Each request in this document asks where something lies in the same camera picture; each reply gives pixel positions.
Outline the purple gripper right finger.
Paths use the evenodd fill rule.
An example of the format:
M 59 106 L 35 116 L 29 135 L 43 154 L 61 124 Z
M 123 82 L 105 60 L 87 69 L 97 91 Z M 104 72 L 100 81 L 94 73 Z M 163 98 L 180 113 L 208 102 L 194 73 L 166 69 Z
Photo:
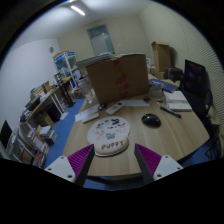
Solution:
M 134 154 L 145 184 L 160 180 L 182 169 L 182 166 L 171 156 L 161 156 L 140 144 L 135 144 Z

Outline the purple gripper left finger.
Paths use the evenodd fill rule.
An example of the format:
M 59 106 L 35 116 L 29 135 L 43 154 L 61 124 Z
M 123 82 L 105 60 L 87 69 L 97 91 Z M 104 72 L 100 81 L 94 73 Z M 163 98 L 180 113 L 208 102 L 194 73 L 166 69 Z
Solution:
M 83 186 L 94 157 L 94 145 L 86 146 L 70 156 L 59 156 L 46 171 Z

